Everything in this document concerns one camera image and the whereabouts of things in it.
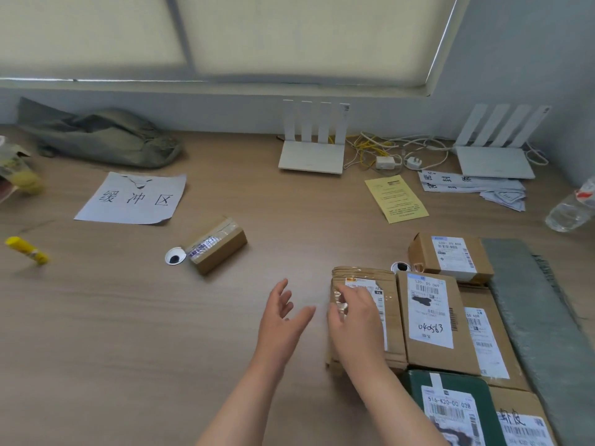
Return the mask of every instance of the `cardboard box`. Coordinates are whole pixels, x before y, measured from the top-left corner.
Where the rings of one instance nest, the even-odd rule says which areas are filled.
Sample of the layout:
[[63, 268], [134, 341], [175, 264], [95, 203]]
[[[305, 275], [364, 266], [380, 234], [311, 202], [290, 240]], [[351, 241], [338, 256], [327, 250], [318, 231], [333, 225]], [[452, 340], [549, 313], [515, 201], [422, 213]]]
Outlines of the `cardboard box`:
[[507, 388], [490, 387], [490, 392], [508, 444], [558, 446], [537, 396]]
[[231, 217], [205, 217], [182, 248], [202, 275], [248, 243], [246, 234]]
[[417, 272], [450, 275], [472, 285], [484, 285], [494, 277], [494, 269], [479, 238], [417, 233], [408, 253], [411, 267]]
[[[390, 368], [400, 372], [407, 367], [407, 354], [405, 352], [405, 340], [403, 339], [399, 293], [394, 274], [389, 270], [382, 269], [352, 268], [348, 266], [334, 268], [330, 300], [331, 302], [338, 302], [338, 298], [340, 297], [340, 293], [337, 290], [338, 284], [366, 286], [367, 284], [373, 285], [373, 282], [376, 282], [376, 290], [372, 287], [368, 291], [370, 291], [376, 301], [381, 319], [384, 318], [383, 325], [386, 328], [384, 357]], [[331, 371], [334, 371], [333, 374], [340, 374], [337, 367], [340, 364], [339, 358], [332, 345], [332, 341], [329, 341], [329, 346], [330, 354], [327, 359], [327, 365]]]
[[530, 391], [491, 291], [459, 289], [483, 380], [494, 387]]
[[456, 280], [403, 271], [397, 278], [409, 364], [480, 376]]
[[449, 444], [506, 446], [490, 389], [480, 378], [423, 370], [399, 378]]

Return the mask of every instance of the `green box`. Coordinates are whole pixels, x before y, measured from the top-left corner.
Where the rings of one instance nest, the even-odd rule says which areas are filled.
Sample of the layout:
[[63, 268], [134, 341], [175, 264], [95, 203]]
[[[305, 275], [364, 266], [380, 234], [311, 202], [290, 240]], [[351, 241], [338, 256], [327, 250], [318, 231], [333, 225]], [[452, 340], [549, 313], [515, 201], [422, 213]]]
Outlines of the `green box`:
[[482, 379], [423, 370], [407, 371], [400, 379], [452, 446], [506, 446], [490, 389]]

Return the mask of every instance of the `hand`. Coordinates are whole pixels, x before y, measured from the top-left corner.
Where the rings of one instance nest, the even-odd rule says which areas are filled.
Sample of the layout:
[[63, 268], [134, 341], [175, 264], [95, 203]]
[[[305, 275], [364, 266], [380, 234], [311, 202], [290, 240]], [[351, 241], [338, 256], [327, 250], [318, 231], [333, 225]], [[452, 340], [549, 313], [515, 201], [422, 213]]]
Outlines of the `hand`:
[[292, 292], [283, 291], [286, 286], [285, 278], [275, 285], [268, 297], [258, 329], [257, 349], [252, 358], [253, 364], [262, 365], [279, 376], [316, 311], [316, 307], [304, 307], [296, 317], [287, 319], [293, 303], [289, 301]]
[[354, 378], [386, 367], [384, 333], [372, 296], [360, 286], [337, 286], [347, 303], [348, 314], [341, 320], [337, 304], [328, 306], [328, 329], [341, 364]]

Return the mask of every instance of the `yellow glue stick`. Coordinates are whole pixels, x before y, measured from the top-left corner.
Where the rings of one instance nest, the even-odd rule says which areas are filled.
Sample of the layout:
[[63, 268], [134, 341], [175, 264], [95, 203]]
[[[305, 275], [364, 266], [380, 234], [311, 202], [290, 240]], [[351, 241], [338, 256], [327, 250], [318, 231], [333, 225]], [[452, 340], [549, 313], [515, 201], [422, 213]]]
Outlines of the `yellow glue stick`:
[[45, 263], [49, 262], [49, 257], [46, 254], [40, 252], [27, 241], [19, 238], [18, 236], [11, 236], [9, 239], [4, 241], [4, 244], [6, 244], [11, 249], [16, 250], [17, 252], [25, 254], [39, 265], [44, 265]]

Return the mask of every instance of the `gray bag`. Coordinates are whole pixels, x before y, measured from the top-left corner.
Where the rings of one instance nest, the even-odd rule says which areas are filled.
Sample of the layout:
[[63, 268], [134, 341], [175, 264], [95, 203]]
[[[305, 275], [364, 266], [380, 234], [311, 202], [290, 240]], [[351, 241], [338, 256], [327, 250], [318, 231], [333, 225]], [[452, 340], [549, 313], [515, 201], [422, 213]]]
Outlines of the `gray bag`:
[[179, 141], [148, 120], [119, 109], [78, 116], [28, 98], [19, 102], [19, 128], [41, 143], [39, 154], [89, 159], [141, 168], [160, 168], [181, 152]]

